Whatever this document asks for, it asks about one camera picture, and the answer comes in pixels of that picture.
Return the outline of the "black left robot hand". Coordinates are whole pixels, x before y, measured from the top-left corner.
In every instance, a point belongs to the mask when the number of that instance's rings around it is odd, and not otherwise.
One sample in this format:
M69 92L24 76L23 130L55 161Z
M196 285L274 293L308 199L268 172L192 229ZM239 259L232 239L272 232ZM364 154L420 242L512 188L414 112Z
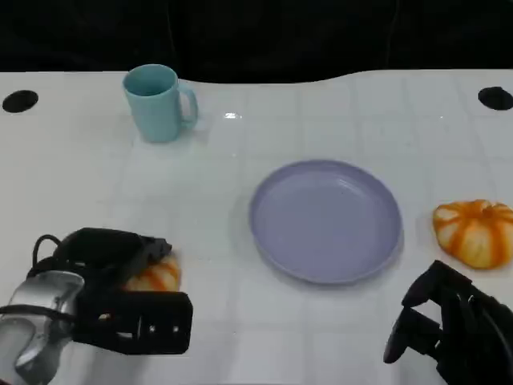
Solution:
M73 339L126 355L181 355L189 348L193 306L182 292L128 291L124 285L162 262L163 238L82 228L54 251L57 266L85 285L76 299Z

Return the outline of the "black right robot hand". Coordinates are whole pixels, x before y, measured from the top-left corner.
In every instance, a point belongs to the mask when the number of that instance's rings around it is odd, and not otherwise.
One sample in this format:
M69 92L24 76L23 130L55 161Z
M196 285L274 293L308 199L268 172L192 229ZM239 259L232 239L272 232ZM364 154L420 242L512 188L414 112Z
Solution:
M512 311L436 260L402 299L384 363L407 349L430 356L447 384L510 384Z

